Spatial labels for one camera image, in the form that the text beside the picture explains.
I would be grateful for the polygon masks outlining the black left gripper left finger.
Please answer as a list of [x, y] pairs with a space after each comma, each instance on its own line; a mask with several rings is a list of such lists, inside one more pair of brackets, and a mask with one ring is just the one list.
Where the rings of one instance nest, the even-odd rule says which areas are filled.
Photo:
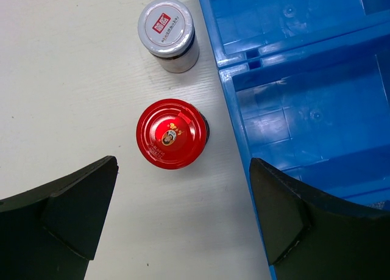
[[1, 200], [1, 279], [84, 279], [112, 199], [118, 163], [105, 156]]

